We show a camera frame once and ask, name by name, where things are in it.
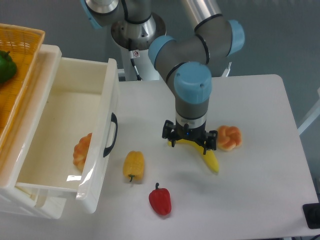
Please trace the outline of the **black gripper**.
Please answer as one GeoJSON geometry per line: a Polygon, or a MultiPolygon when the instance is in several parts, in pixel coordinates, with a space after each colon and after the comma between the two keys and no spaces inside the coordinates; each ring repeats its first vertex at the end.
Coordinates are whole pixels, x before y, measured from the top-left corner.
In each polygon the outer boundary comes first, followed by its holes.
{"type": "Polygon", "coordinates": [[[166,120],[162,128],[162,138],[167,139],[171,143],[172,148],[175,147],[178,140],[195,142],[203,147],[203,155],[205,155],[207,151],[215,151],[217,149],[218,139],[217,130],[206,132],[205,128],[205,123],[199,127],[190,128],[188,124],[180,125],[177,123],[175,125],[170,120],[166,120]]]}

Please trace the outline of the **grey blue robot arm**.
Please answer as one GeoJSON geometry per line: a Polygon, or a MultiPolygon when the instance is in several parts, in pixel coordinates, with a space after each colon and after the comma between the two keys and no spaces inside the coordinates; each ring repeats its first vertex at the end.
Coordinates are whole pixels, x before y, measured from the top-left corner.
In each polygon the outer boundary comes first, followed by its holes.
{"type": "Polygon", "coordinates": [[[166,34],[163,20],[149,0],[83,0],[91,25],[111,25],[112,38],[128,51],[147,51],[153,68],[175,97],[175,122],[167,120],[162,137],[196,143],[206,152],[216,150],[218,132],[206,131],[212,74],[208,63],[242,49],[245,33],[236,20],[226,20],[215,0],[185,0],[194,35],[177,42],[166,34]]]}

